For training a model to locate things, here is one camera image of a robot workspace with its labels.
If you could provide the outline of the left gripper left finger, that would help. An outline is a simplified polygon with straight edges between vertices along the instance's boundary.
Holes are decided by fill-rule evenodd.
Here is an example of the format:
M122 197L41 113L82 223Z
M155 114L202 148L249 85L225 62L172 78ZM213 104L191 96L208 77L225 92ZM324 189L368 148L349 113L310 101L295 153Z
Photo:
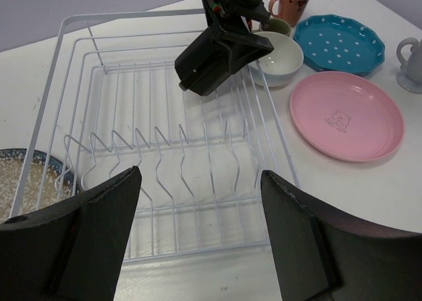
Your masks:
M133 166L1 224L1 299L113 300L141 181Z

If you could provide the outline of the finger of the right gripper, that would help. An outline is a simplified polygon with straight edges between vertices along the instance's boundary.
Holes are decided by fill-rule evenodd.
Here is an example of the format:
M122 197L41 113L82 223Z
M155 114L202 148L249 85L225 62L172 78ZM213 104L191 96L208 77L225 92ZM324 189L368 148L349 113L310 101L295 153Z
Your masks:
M232 34L224 37L224 47L228 50L228 71L235 74L241 68L270 54L274 50L271 41L257 34Z
M182 90L209 95L229 76L228 51L208 27L177 57L175 70Z

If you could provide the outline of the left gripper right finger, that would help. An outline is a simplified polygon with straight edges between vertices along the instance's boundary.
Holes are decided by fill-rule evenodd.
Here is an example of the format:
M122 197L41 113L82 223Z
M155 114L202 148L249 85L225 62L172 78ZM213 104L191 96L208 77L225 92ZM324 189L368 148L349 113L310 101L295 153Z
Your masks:
M420 300L421 235L369 222L270 170L262 205L283 300Z

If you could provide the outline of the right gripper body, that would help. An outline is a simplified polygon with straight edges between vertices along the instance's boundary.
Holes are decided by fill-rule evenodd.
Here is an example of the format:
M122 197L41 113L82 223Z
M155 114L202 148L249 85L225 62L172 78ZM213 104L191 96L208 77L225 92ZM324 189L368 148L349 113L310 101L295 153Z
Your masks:
M249 20L267 23L270 13L263 0L201 0L209 27L242 32Z

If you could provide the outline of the blue polka dot plate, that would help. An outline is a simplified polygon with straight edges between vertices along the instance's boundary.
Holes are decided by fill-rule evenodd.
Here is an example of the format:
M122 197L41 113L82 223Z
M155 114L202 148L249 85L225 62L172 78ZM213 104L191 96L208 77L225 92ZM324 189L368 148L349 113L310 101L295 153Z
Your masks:
M385 45L360 22L338 15L315 15L299 22L293 39L304 64L314 71L340 71L364 77L384 62Z

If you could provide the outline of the small olive green cup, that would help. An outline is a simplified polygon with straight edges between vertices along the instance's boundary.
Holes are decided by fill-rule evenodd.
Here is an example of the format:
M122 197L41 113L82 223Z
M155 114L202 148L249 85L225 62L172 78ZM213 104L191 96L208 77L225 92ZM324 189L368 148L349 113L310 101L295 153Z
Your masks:
M275 32L290 37L292 27L285 20L279 18L269 18L267 23L260 24L259 31Z

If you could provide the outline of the white bowl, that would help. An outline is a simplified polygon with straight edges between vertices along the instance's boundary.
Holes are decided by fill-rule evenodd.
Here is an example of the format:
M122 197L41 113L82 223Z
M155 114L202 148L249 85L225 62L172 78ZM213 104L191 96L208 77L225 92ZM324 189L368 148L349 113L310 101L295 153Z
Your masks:
M248 76L260 86L264 86L264 82L268 87L286 86L303 64L303 50L292 38L277 32L262 31L255 35L268 38L274 50L258 60L261 71L255 62L250 63Z

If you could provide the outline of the pink mug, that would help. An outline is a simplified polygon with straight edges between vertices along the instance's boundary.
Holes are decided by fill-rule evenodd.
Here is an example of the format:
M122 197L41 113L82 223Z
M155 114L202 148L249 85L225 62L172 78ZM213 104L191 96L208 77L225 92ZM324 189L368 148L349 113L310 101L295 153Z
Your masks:
M274 18L282 19L294 27L308 3L309 0L270 0L268 10Z

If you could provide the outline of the speckled grey plate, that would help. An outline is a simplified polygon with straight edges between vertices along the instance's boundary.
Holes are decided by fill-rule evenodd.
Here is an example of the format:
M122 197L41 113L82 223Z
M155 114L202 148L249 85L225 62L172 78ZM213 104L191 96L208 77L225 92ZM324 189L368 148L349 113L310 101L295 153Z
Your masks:
M26 149L1 150L1 222L5 222L10 216L25 156ZM82 192L82 188L74 180L73 172L54 156L46 163L46 156L45 152L34 151L19 209L21 215L35 211L36 207L42 209Z

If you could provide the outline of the pink plate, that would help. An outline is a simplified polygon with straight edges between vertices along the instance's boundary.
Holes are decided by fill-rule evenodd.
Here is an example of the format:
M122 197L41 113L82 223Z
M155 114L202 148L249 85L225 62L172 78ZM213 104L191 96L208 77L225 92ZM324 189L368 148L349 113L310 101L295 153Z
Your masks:
M304 140L338 160L380 160L394 154L404 140L404 117L395 101L377 85L349 73L304 78L292 90L289 107Z

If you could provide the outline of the light blue footed cup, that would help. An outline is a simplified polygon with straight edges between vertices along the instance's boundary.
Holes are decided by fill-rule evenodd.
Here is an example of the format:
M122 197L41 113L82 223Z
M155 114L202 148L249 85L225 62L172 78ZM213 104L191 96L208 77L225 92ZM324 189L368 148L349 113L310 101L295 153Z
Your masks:
M402 55L405 46L410 46L407 59ZM421 41L416 38L402 40L396 48L396 57L400 62L400 72L396 75L397 83L410 93L421 94Z

